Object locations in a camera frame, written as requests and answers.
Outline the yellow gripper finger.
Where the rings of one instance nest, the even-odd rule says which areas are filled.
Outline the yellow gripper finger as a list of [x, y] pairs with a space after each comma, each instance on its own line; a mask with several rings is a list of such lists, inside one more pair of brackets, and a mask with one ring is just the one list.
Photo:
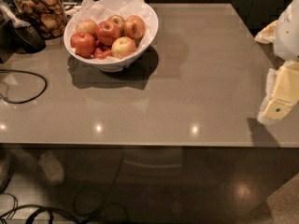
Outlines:
[[284, 119], [299, 102], [299, 62], [286, 61], [278, 70], [270, 68], [265, 97], [257, 120], [264, 125]]
[[269, 23], [254, 37], [254, 40], [261, 44], [271, 44], [274, 41], [277, 23], [277, 21]]

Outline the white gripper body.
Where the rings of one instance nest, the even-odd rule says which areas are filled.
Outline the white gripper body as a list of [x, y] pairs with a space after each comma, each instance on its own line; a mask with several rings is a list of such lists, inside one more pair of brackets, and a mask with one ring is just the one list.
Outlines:
[[279, 16], [273, 49], [285, 61], [299, 61], [299, 0], [292, 0]]

